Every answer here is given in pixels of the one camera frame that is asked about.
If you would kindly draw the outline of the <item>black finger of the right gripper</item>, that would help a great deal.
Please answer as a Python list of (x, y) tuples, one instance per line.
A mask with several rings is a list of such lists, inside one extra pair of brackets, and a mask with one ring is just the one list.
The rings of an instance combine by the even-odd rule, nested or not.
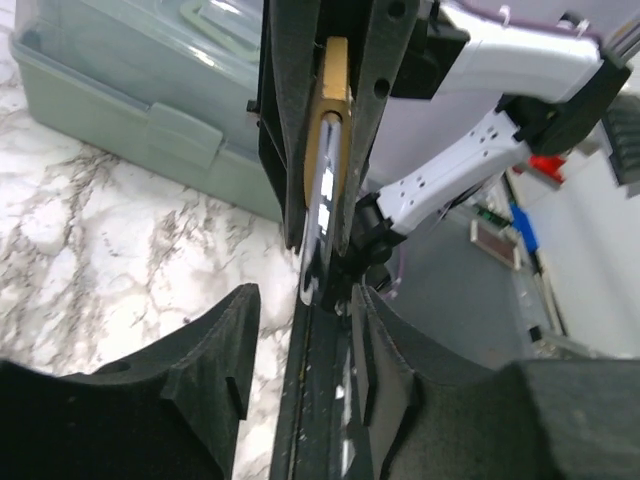
[(304, 227), (303, 163), (318, 1), (266, 1), (257, 98), (259, 158), (279, 202), (285, 245)]

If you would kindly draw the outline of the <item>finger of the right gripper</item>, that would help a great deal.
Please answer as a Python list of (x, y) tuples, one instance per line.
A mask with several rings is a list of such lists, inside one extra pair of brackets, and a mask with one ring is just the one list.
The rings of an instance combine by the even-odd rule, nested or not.
[(416, 23), (418, 1), (366, 1), (364, 19), (349, 37), (351, 138), (335, 247), (346, 253), (356, 196), (386, 102)]

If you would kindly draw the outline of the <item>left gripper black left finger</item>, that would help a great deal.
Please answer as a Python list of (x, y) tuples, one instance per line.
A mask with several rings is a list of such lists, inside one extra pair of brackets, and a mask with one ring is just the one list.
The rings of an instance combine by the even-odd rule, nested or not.
[(248, 413), (260, 293), (241, 285), (200, 318), (91, 374), (1, 363), (5, 479), (228, 479)]

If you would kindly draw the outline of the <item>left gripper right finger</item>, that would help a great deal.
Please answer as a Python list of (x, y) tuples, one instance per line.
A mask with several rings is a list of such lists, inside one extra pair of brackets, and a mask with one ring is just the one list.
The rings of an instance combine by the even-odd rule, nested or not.
[(352, 291), (362, 421), (377, 479), (635, 479), (639, 364), (524, 360), (497, 371)]

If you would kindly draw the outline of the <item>brass padlock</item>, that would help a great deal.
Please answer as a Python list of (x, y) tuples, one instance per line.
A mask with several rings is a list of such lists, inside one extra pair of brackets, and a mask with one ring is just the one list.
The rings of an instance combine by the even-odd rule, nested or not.
[(327, 39), (312, 98), (304, 160), (307, 207), (300, 300), (318, 304), (327, 289), (338, 207), (350, 153), (351, 88), (345, 37)]

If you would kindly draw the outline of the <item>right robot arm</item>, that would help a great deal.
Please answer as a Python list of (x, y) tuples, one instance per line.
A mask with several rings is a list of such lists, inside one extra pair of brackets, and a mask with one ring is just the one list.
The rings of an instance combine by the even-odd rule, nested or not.
[[(532, 25), (462, 1), (268, 1), (259, 157), (301, 254), (300, 300), (332, 308), (429, 215), (533, 156), (582, 142), (629, 63), (586, 19)], [(389, 98), (487, 90), (500, 98), (406, 177), (361, 195)]]

